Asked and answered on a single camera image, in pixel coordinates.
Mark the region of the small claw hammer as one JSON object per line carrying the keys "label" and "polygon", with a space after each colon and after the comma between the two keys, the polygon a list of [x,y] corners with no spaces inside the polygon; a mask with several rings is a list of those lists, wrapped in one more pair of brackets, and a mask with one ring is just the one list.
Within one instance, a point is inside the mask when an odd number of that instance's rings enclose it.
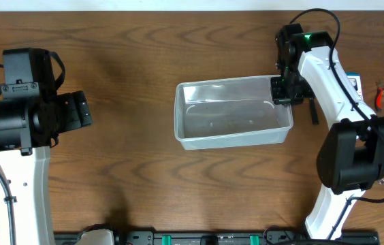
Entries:
{"label": "small claw hammer", "polygon": [[310,108],[310,115],[311,115],[312,124],[318,125],[319,124],[319,118],[317,115],[317,109],[316,109],[314,98],[309,99],[309,108]]}

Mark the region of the blue white cardboard box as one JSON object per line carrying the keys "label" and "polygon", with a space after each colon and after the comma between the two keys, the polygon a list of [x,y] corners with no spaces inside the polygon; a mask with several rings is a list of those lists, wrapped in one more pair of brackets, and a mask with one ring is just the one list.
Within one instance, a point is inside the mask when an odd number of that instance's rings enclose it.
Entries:
{"label": "blue white cardboard box", "polygon": [[364,98],[360,74],[355,72],[347,72],[346,75],[351,84],[353,85],[354,89],[357,91],[357,94],[360,96],[361,100],[363,100]]}

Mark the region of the clear plastic container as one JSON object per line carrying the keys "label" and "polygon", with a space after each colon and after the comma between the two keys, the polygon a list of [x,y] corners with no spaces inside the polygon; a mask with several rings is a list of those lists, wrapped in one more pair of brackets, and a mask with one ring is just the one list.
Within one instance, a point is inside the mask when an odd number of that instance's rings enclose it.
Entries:
{"label": "clear plastic container", "polygon": [[283,143],[293,127],[290,106],[272,100],[272,76],[249,76],[176,87],[174,135],[186,150]]}

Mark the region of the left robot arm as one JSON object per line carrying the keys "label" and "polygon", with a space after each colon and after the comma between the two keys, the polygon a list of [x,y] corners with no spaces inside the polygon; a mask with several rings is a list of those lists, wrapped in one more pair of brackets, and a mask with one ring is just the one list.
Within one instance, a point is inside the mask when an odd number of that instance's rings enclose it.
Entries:
{"label": "left robot arm", "polygon": [[0,244],[54,244],[48,192],[50,150],[59,135],[92,125],[82,91],[60,95],[58,54],[40,48],[3,51],[0,84]]}

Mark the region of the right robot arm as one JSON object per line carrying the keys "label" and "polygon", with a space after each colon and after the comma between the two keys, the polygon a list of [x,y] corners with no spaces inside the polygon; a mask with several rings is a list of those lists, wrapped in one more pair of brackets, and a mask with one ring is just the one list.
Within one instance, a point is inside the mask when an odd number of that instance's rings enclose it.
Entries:
{"label": "right robot arm", "polygon": [[304,227],[312,240],[337,240],[353,204],[384,177],[384,116],[360,97],[328,32],[287,24],[275,40],[281,74],[271,80],[273,102],[316,99],[329,129],[317,155],[321,190]]}

